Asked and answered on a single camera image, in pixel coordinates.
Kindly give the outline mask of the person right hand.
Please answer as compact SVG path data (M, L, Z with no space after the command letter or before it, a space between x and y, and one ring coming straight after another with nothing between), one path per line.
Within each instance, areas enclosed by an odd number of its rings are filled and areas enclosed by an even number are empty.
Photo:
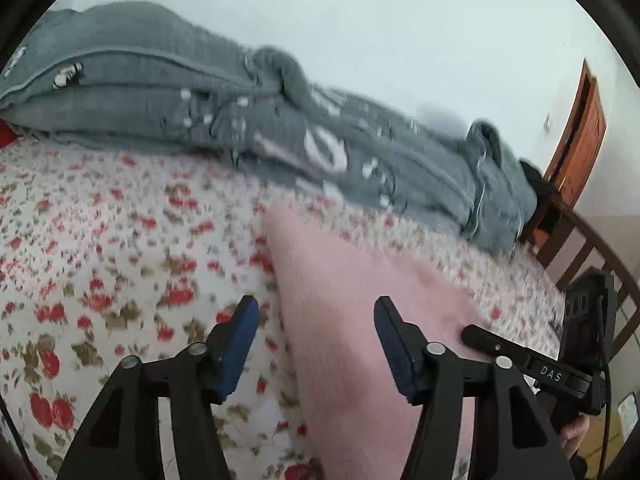
M582 441L588 434L589 427L590 417L585 414L579 414L572 422L561 429L560 438L563 443L564 454L568 460L575 455L582 445Z

